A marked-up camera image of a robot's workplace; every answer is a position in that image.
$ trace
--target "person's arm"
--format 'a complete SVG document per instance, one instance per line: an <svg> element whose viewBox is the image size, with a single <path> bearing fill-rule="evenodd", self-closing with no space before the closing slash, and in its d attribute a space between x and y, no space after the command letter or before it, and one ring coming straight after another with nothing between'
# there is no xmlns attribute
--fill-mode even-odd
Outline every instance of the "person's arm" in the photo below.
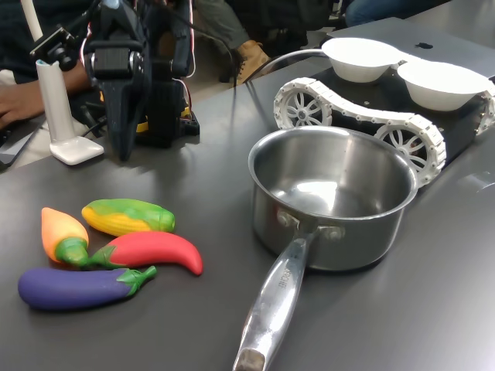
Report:
<svg viewBox="0 0 495 371"><path fill-rule="evenodd" d="M90 87L81 62L63 73L67 94L77 94ZM0 129L13 121L38 116L44 112L39 81L0 87Z"/></svg>

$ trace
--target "saucepan handle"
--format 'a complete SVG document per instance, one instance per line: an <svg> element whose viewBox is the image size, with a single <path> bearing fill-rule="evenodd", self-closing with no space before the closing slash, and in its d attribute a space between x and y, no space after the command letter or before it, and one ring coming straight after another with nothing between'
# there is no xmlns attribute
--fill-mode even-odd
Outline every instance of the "saucepan handle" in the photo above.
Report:
<svg viewBox="0 0 495 371"><path fill-rule="evenodd" d="M294 312L314 233L298 232L278 257L247 316L234 371L265 371Z"/></svg>

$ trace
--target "person's hand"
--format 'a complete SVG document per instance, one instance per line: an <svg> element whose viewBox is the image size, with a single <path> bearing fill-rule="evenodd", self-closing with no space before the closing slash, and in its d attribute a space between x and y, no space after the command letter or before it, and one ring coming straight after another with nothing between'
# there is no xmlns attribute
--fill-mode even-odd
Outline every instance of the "person's hand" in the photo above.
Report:
<svg viewBox="0 0 495 371"><path fill-rule="evenodd" d="M0 129L14 121L38 116L43 111L38 81L0 86Z"/></svg>

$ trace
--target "saucepan rim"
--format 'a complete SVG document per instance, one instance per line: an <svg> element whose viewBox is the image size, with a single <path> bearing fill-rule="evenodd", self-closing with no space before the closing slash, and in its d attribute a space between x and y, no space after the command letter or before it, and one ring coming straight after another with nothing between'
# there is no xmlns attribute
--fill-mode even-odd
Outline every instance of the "saucepan rim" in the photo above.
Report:
<svg viewBox="0 0 495 371"><path fill-rule="evenodd" d="M334 134L339 134L339 135L353 135L356 137L364 138L365 140L369 141L374 141L376 145L381 146L385 151L389 151L393 155L395 155L400 161L404 162L404 165L408 167L408 173L409 177L411 179L411 189L409 190L408 196L396 207L393 209L387 210L384 213L379 213L379 214L374 214L374 215L369 215L369 216L359 216L359 217L345 217L345 216L327 216L323 214L318 214L318 213L310 213L306 211L302 211L300 209L295 208L294 206L291 206L287 202L283 201L282 199L279 199L277 196L275 196L273 193L268 191L260 182L258 177L256 176L256 172L254 170L254 160L258 156L258 153L260 152L261 149L263 149L268 143L272 142L275 140L275 138L279 137L284 137L284 136L290 136L293 135L292 133L295 131L321 131L321 132L333 132ZM288 210L294 211L296 213L302 213L307 216L313 216L315 218L323 218L327 220L373 220L373 219L378 219L382 218L387 215L391 215L393 213L396 213L397 211L404 209L415 197L416 194L418 193L418 176L416 174L416 171L413 169L411 161L404 157L402 153L399 152L395 147L389 145L388 143L381 141L371 135L361 133L359 131L355 130L350 130L350 129L344 129L344 128L335 128L335 127L327 127L327 126L304 126L300 128L290 128L290 129L282 129L279 131L275 131L271 134L266 135L262 139L260 139L251 149L249 152L249 156L247 158L247 165L249 167L249 172L251 173L251 177L256 183L260 189L263 190L263 192L272 198L274 201L277 203L283 205L285 208Z"/></svg>

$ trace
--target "toy chili pepper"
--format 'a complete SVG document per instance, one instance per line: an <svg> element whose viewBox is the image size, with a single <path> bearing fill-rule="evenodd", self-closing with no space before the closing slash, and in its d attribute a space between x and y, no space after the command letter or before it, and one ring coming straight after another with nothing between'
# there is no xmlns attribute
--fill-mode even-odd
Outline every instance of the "toy chili pepper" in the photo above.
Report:
<svg viewBox="0 0 495 371"><path fill-rule="evenodd" d="M41 210L41 238L46 255L53 261L78 267L87 264L87 231L72 216L44 207Z"/></svg>
<svg viewBox="0 0 495 371"><path fill-rule="evenodd" d="M194 245L166 232L135 232L117 237L90 258L90 264L108 268L157 263L178 263L194 274L203 273L203 261Z"/></svg>

